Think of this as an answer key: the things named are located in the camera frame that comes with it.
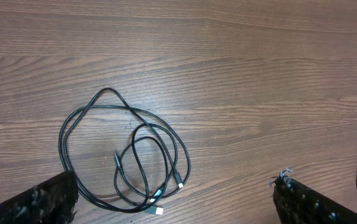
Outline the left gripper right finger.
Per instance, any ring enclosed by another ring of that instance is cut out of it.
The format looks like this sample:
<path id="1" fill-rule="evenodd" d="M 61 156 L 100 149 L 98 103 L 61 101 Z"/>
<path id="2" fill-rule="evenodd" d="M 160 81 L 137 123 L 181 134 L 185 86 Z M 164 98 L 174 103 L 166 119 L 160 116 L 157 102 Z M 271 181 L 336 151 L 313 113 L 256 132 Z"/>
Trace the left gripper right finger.
<path id="1" fill-rule="evenodd" d="M 357 213 L 288 176 L 273 177 L 273 201 L 281 224 L 357 224 Z"/>

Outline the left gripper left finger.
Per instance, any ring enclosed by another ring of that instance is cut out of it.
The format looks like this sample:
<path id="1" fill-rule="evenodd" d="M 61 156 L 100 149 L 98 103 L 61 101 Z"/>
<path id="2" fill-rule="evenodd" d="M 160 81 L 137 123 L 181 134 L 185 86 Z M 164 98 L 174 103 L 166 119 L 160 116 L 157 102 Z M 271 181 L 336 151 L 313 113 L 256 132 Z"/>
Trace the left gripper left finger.
<path id="1" fill-rule="evenodd" d="M 0 224 L 72 223 L 78 197 L 75 173 L 64 171 L 0 203 Z"/>

